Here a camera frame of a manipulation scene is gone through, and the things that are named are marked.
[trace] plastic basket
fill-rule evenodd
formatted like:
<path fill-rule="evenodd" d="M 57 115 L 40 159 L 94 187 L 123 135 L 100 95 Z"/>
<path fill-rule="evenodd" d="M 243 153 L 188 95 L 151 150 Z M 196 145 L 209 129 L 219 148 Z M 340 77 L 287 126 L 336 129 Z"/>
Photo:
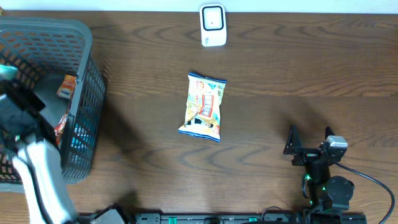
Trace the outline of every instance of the plastic basket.
<path fill-rule="evenodd" d="M 89 28 L 78 21 L 0 17 L 0 63 L 18 67 L 17 77 L 27 88 L 33 89 L 44 75 L 77 76 L 60 146 L 67 184 L 88 175 L 103 107 L 105 85 L 91 56 L 92 39 Z M 0 162 L 0 189 L 19 191 L 22 182 L 12 163 L 4 155 Z"/>

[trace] white wall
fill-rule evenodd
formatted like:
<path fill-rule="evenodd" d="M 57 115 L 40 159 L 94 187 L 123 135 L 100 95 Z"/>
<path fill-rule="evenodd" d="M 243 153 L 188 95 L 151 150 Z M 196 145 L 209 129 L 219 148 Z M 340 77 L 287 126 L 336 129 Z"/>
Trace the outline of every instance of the white wall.
<path fill-rule="evenodd" d="M 102 10 L 197 12 L 218 2 L 229 12 L 325 12 L 398 14 L 398 0 L 2 0 L 5 10 Z"/>

